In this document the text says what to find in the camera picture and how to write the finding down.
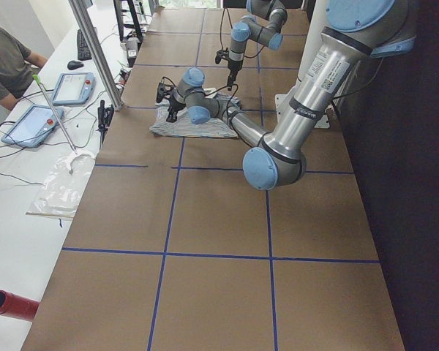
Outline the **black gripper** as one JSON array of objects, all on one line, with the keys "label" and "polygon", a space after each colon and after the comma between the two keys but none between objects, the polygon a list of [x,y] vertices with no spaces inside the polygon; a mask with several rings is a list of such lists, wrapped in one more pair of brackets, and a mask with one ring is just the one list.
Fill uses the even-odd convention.
[{"label": "black gripper", "polygon": [[230,70],[230,73],[227,79],[227,87],[232,88],[233,84],[236,82],[238,72],[242,69],[242,60],[236,61],[231,58],[228,59],[228,69]]},{"label": "black gripper", "polygon": [[185,101],[182,95],[178,93],[172,93],[170,95],[170,110],[166,121],[169,123],[177,122],[177,113],[185,108]]}]

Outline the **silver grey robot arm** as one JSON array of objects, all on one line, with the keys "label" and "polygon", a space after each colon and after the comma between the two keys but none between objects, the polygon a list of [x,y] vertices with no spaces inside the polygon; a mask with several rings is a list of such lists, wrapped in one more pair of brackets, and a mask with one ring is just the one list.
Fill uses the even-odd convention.
[{"label": "silver grey robot arm", "polygon": [[229,91],[242,69],[247,42],[251,40],[271,50],[278,50],[283,39],[281,30],[288,19],[281,1],[247,1],[246,9],[250,15],[243,16],[233,24],[230,47],[226,50],[230,70],[227,80]]},{"label": "silver grey robot arm", "polygon": [[293,184],[306,170],[301,147],[352,68],[363,59],[410,51],[418,10],[417,1],[327,1],[321,46],[304,77],[279,105],[279,121],[272,131],[250,121],[237,104],[207,97],[205,75],[194,67],[177,84],[160,83],[156,100],[168,101],[169,122],[186,110],[196,124],[218,118],[233,129],[249,146],[242,167],[254,188]]}]

